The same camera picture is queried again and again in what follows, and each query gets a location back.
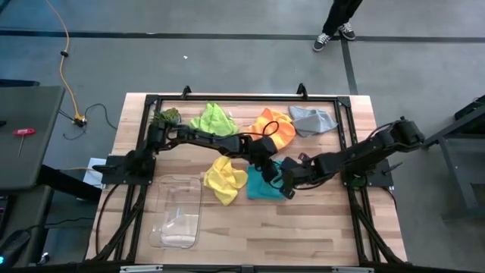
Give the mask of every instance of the gray cloth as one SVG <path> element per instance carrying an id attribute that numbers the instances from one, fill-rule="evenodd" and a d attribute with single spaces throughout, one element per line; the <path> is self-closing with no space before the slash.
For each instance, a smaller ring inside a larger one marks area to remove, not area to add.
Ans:
<path id="1" fill-rule="evenodd" d="M 323 110 L 303 109 L 296 106 L 289 107 L 289 114 L 293 119 L 293 126 L 298 135 L 309 137 L 317 133 L 325 133 L 335 129 L 337 123 Z"/>

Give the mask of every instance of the orange cloth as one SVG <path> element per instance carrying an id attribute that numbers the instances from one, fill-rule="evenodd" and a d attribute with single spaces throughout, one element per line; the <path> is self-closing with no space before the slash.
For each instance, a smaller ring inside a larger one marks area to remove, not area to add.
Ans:
<path id="1" fill-rule="evenodd" d="M 278 150 L 288 145 L 293 138 L 295 138 L 296 132 L 293 125 L 291 125 L 291 118 L 287 115 L 281 114 L 278 111 L 270 110 L 266 108 L 263 113 L 256 119 L 256 122 L 249 126 L 248 132 L 251 133 L 263 133 L 264 126 L 270 121 L 277 121 L 280 127 L 278 131 L 270 136 L 274 141 L 274 144 Z M 277 128 L 276 123 L 268 125 L 265 134 L 273 133 Z M 258 140 L 261 136 L 251 135 L 253 140 Z"/>

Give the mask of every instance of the lime green cloth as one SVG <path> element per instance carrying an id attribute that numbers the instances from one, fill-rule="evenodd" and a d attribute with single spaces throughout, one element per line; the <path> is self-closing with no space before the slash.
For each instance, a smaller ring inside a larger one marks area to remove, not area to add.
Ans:
<path id="1" fill-rule="evenodd" d="M 209 102 L 205 106 L 202 116 L 190 121 L 190 127 L 219 136 L 227 136 L 238 131 L 234 121 L 226 116 L 217 103 L 213 102 Z"/>

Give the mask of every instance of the person's leg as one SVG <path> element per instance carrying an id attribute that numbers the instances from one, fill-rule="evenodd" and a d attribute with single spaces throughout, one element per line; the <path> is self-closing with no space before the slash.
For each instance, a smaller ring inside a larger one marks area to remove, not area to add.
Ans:
<path id="1" fill-rule="evenodd" d="M 346 15 L 343 18 L 343 23 L 337 28 L 340 34 L 344 36 L 347 40 L 355 40 L 355 33 L 352 26 L 349 23 L 350 18 L 354 16 L 355 11 L 357 11 L 358 6 L 362 3 L 362 0 L 351 0 L 349 6 L 347 6 Z"/>
<path id="2" fill-rule="evenodd" d="M 336 32 L 337 27 L 344 23 L 343 21 L 346 18 L 346 12 L 351 1 L 352 0 L 333 0 L 324 28 L 313 43 L 313 50 L 319 52 L 324 49 L 325 45 L 332 38 L 332 35 Z"/>

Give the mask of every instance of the red tool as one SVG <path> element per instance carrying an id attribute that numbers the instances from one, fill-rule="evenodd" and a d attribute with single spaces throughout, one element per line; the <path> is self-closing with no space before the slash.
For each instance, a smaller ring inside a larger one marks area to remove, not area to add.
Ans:
<path id="1" fill-rule="evenodd" d="M 17 157 L 20 157 L 20 151 L 22 150 L 24 137 L 35 133 L 36 133 L 36 129 L 33 129 L 33 128 L 18 129 L 14 131 L 15 136 L 22 136 L 22 140 L 20 141 L 20 147 L 18 148 Z"/>

